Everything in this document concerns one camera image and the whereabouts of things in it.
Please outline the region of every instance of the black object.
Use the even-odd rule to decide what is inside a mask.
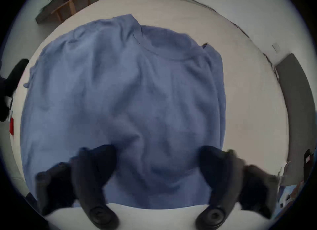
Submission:
[[[304,182],[307,181],[311,173],[311,170],[313,168],[313,165],[314,165],[314,157],[310,149],[308,149],[306,153],[304,154]]]
[[[13,92],[17,89],[22,74],[28,65],[29,60],[26,58],[21,59],[13,68],[8,78],[4,81],[5,95],[12,97]]]
[[[13,68],[6,80],[0,77],[0,122],[4,122],[7,119],[10,111],[10,108],[6,105],[4,98],[5,96],[12,97],[28,63],[28,59],[21,59]]]
[[[257,166],[244,168],[239,202],[243,210],[254,211],[270,219],[277,201],[278,179]]]
[[[210,205],[196,219],[196,228],[217,229],[227,219],[239,198],[244,162],[233,150],[222,152],[212,146],[203,146],[199,152],[199,167],[212,193]]]
[[[223,152],[203,146],[199,167],[212,188],[209,206],[196,219],[198,230],[219,228],[240,202],[243,210],[271,218],[277,199],[278,180],[254,165],[245,166],[233,150]]]
[[[102,186],[116,168],[116,150],[113,145],[101,146],[97,152],[80,149],[71,160],[72,183],[75,194],[91,222],[100,229],[116,229],[117,215],[106,205]]]
[[[71,183],[68,163],[60,162],[46,172],[36,175],[37,207],[43,216],[60,209],[72,207],[76,196]]]
[[[78,199],[91,222],[100,229],[119,225],[117,215],[106,206],[102,187],[117,164],[113,145],[93,150],[83,148],[71,163],[61,162],[36,176],[37,207],[45,216],[60,208],[72,207]]]

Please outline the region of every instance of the blue cloth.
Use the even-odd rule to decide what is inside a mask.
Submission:
[[[108,202],[169,209],[208,204],[198,148],[221,149],[226,100],[221,56],[186,34],[132,15],[79,26],[48,44],[31,69],[21,119],[27,186],[77,154],[113,144]]]

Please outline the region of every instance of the floor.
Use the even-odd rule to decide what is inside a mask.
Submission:
[[[294,53],[317,99],[317,57],[314,46],[303,20],[289,0],[196,1],[212,7],[242,28],[273,64],[282,60],[287,53]],[[30,58],[40,43],[59,25],[57,18],[53,17],[37,25],[35,17],[47,3],[48,0],[28,0],[21,9],[2,55],[0,75],[3,77],[7,77],[21,58]],[[278,52],[272,47],[275,44],[279,46]],[[28,190],[12,155],[8,123],[0,123],[0,146],[13,183],[25,195]]]

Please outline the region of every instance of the red tag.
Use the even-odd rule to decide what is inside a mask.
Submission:
[[[13,117],[10,119],[10,134],[13,136]]]

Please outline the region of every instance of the blue t-shirt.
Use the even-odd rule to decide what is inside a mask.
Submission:
[[[49,43],[31,69],[21,119],[25,180],[81,147],[113,144],[108,202],[147,209],[208,204],[198,148],[221,149],[226,100],[220,54],[132,15],[97,20]]]

